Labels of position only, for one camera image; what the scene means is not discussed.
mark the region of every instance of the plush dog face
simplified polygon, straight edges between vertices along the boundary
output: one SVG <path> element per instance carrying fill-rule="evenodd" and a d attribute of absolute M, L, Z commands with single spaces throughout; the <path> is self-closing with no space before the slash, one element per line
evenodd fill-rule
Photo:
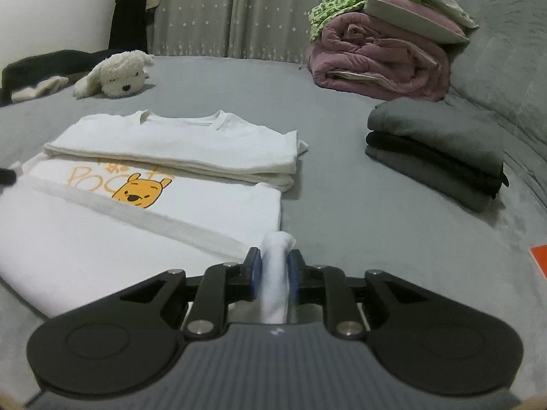
<path fill-rule="evenodd" d="M 144 66 L 152 66 L 152 56 L 142 51 L 114 54 L 102 62 L 98 79 L 108 97 L 133 95 L 144 86 Z"/>
<path fill-rule="evenodd" d="M 117 190 L 112 198 L 130 205 L 148 208 L 160 197 L 163 189 L 172 182 L 171 179 L 163 179 L 161 182 L 143 180 L 139 179 L 140 176 L 139 173 L 131 174 L 127 183 Z"/>

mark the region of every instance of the stack of folded clothes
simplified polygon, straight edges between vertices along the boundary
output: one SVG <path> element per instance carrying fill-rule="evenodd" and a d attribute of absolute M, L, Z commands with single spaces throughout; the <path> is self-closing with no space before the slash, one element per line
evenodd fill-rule
<path fill-rule="evenodd" d="M 393 100 L 436 101 L 449 87 L 439 45 L 477 24 L 453 0 L 322 0 L 308 15 L 306 54 L 317 86 Z"/>
<path fill-rule="evenodd" d="M 382 103 L 369 116 L 366 154 L 483 212 L 509 182 L 500 140 L 476 114 L 407 98 Z"/>

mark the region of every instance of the bed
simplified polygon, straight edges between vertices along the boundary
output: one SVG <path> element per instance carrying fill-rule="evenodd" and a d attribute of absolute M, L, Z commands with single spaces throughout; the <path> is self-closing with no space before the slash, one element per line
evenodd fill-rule
<path fill-rule="evenodd" d="M 295 236 L 307 263 L 336 265 L 348 275 L 378 268 L 503 319 L 524 343 L 512 391 L 521 398 L 547 393 L 547 283 L 528 254 L 547 243 L 545 135 L 531 139 L 526 109 L 517 109 L 516 120 L 511 117 L 523 100 L 530 100 L 525 108 L 547 106 L 538 86 L 547 76 L 547 3 L 457 1 L 482 27 L 466 51 L 455 51 L 452 87 L 443 103 L 496 110 L 492 128 L 509 150 L 510 187 L 482 215 L 365 155 L 366 121 L 378 100 L 321 89 L 305 67 L 259 60 L 157 57 L 144 91 L 133 97 L 75 100 L 69 88 L 2 108 L 0 167 L 33 157 L 43 143 L 97 112 L 150 109 L 165 117 L 202 117 L 222 109 L 282 133 L 297 129 L 310 150 L 300 158 L 295 185 L 282 197 L 282 229 Z M 511 34 L 508 27 L 516 19 L 526 29 Z M 532 40 L 516 42 L 515 36 L 531 29 Z M 527 48 L 536 48 L 539 57 L 533 75 Z M 497 67 L 507 51 L 513 51 L 510 79 Z M 515 90 L 514 82 L 524 78 L 527 91 Z M 534 121 L 540 120 L 537 111 Z M 535 128 L 534 134 L 540 132 Z M 316 319 L 317 310 L 302 310 L 299 317 Z M 42 319 L 8 285 L 0 285 L 0 384 L 21 400 L 38 391 L 25 345 Z"/>

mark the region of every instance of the curtain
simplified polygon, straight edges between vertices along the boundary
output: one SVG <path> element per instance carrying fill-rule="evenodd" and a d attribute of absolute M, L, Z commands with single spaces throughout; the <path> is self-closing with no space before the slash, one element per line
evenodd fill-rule
<path fill-rule="evenodd" d="M 307 13 L 321 0 L 236 0 L 229 56 L 302 63 L 310 46 Z"/>
<path fill-rule="evenodd" d="M 161 0 L 152 53 L 302 63 L 320 0 Z"/>
<path fill-rule="evenodd" d="M 161 0 L 152 53 L 164 56 L 228 55 L 234 0 Z"/>

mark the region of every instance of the white t-shirt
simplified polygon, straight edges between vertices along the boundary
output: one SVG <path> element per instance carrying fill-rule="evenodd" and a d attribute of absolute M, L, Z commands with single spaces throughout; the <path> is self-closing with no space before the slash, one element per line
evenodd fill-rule
<path fill-rule="evenodd" d="M 280 134 L 218 111 L 201 119 L 167 119 L 150 111 L 126 117 L 83 117 L 45 145 L 50 154 L 134 160 L 288 190 L 296 158 L 307 145 L 297 132 Z"/>

